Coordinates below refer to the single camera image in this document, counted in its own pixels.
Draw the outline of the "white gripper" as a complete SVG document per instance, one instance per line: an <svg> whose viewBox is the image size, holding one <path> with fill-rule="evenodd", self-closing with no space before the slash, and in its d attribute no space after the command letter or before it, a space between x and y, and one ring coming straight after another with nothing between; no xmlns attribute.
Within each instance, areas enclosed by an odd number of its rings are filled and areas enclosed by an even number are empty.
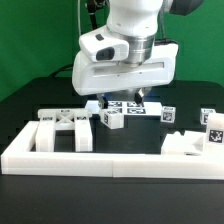
<svg viewBox="0 0 224 224"><path fill-rule="evenodd" d="M169 84L175 73L178 45L170 43L154 46L151 58L142 65L131 67L117 62L91 62L80 51L74 61L72 84L75 91L83 95L98 94L98 105L108 108L108 101L103 94L128 89L138 89L134 101L141 104L153 86Z"/></svg>

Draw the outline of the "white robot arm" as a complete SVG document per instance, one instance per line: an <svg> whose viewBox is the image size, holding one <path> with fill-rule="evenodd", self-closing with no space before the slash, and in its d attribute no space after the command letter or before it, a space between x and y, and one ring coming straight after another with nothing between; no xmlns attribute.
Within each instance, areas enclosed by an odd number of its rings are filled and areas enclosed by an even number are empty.
<svg viewBox="0 0 224 224"><path fill-rule="evenodd" d="M143 102L154 86L174 78L178 44L157 39L165 12L186 16L204 0L109 0L104 26L79 38L72 84L79 95L95 94L108 106L105 94L133 90L134 101Z"/></svg>

